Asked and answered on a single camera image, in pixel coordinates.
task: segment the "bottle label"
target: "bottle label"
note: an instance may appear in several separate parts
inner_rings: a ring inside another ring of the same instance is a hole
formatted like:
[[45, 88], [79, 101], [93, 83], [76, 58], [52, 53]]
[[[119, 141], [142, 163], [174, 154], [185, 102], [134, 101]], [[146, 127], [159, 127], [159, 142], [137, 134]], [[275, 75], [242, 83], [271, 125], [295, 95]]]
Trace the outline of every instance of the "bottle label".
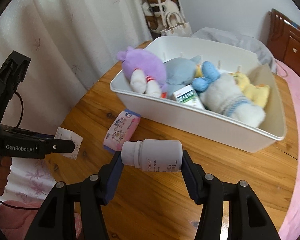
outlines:
[[146, 159], [147, 171], [155, 172], [178, 172], [177, 160], [157, 161], [153, 158]]

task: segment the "wooden cabinet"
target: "wooden cabinet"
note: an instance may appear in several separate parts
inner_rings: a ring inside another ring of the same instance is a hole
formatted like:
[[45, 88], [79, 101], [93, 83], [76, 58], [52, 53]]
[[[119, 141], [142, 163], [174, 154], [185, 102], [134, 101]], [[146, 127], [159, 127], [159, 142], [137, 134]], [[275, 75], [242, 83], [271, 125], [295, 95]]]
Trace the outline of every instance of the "wooden cabinet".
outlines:
[[300, 26], [275, 9], [271, 11], [267, 47], [300, 76]]

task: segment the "white wall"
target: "white wall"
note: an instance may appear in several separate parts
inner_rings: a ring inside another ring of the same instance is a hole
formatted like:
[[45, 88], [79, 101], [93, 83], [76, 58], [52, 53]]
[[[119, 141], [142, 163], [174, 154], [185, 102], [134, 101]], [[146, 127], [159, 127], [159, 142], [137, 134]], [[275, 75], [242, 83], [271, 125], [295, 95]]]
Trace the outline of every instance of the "white wall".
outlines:
[[266, 42], [272, 8], [300, 25], [300, 11], [292, 0], [180, 0], [194, 32], [211, 27]]

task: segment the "purple plush toy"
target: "purple plush toy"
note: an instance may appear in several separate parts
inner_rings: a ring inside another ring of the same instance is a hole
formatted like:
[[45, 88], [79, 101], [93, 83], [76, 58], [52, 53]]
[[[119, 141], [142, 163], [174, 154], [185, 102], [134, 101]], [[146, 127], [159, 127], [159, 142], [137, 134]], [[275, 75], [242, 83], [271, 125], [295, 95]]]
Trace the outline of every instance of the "purple plush toy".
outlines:
[[160, 97], [167, 91], [166, 67], [156, 55], [128, 47], [118, 52], [117, 59], [122, 61], [123, 73], [134, 92]]

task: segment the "white fluffy stuffed animal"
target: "white fluffy stuffed animal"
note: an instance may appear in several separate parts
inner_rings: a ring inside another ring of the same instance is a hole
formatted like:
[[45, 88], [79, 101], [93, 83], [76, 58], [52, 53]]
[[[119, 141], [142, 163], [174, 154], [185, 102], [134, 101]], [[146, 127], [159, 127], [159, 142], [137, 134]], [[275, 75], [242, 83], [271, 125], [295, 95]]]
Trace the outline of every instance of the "white fluffy stuffed animal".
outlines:
[[202, 103], [213, 112], [223, 114], [252, 127], [258, 127], [265, 119], [265, 111], [246, 98], [235, 84], [234, 78], [221, 74], [200, 95]]

